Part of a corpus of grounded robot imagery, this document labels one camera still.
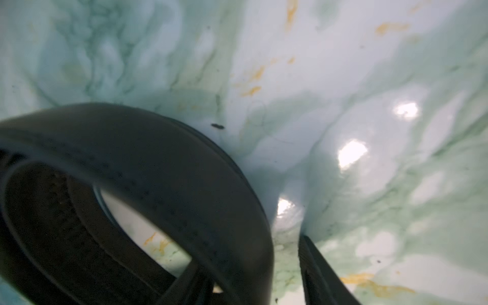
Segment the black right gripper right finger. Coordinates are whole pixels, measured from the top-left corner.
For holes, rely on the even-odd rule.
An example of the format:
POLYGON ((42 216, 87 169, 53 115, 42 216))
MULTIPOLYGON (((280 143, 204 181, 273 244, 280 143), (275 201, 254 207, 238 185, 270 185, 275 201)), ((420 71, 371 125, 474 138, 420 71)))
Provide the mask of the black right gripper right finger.
POLYGON ((298 255, 307 305, 360 305, 305 235, 299 238, 298 255))

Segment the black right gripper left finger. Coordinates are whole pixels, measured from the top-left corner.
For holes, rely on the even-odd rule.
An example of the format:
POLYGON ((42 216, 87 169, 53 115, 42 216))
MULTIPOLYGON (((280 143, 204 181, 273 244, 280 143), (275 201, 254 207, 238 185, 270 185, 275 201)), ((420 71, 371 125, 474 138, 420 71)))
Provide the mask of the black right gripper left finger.
POLYGON ((170 286, 157 305, 206 305, 210 304, 213 280, 198 263, 189 263, 184 272, 170 286))

